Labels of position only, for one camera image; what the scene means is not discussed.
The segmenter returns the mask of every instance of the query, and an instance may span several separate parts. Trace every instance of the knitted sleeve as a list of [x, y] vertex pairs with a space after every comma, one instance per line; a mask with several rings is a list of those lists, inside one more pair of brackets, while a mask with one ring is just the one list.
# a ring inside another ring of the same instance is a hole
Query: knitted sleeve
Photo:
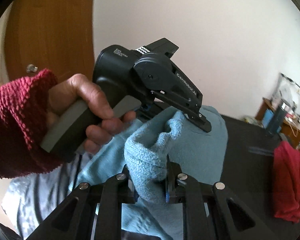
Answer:
[[47, 133], [48, 91], [56, 84], [45, 69], [0, 87], [0, 178], [50, 172], [61, 165], [40, 148]]

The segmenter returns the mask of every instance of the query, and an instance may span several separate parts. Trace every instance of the hand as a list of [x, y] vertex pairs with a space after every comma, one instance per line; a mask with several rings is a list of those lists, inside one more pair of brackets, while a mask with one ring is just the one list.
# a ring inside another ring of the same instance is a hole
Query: hand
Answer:
[[83, 98], [90, 110], [101, 119], [100, 126], [90, 125], [86, 129], [88, 139], [84, 149], [92, 154], [111, 141], [112, 136], [122, 132], [136, 118], [134, 111], [127, 112], [121, 119], [114, 118], [104, 92], [83, 74], [73, 75], [68, 80], [49, 90], [47, 126], [50, 128], [78, 97]]

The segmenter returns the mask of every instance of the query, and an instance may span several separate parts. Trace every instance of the brown door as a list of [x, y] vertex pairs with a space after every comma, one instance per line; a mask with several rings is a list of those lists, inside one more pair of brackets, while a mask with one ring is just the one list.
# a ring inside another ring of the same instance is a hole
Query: brown door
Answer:
[[15, 0], [7, 24], [5, 57], [10, 80], [29, 64], [51, 69], [59, 81], [92, 77], [92, 0]]

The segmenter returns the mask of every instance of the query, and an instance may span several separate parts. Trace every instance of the silver bolt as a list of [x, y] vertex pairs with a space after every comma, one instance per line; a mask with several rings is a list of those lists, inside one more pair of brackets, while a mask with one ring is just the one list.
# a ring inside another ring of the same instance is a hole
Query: silver bolt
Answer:
[[185, 180], [185, 179], [187, 179], [187, 178], [188, 178], [188, 175], [187, 175], [187, 174], [180, 173], [180, 174], [178, 175], [178, 179]]
[[37, 66], [33, 65], [33, 64], [29, 64], [26, 68], [26, 72], [27, 73], [34, 73], [38, 70]]
[[86, 189], [89, 187], [89, 183], [88, 182], [82, 182], [79, 184], [79, 189]]
[[217, 189], [224, 189], [226, 186], [225, 186], [225, 184], [223, 184], [222, 182], [217, 182], [216, 183], [216, 188]]
[[127, 177], [126, 174], [124, 174], [124, 173], [119, 173], [119, 174], [117, 175], [116, 178], [117, 178], [118, 180], [124, 180], [126, 177]]

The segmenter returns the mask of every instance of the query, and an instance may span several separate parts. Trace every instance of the red garment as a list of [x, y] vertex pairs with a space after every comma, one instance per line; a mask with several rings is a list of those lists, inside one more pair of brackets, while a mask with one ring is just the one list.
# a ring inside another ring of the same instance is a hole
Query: red garment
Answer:
[[45, 69], [0, 87], [0, 178], [50, 172], [61, 165], [39, 146], [47, 133], [48, 90], [56, 84]]
[[300, 220], [300, 152], [288, 142], [274, 150], [272, 197], [274, 217]]

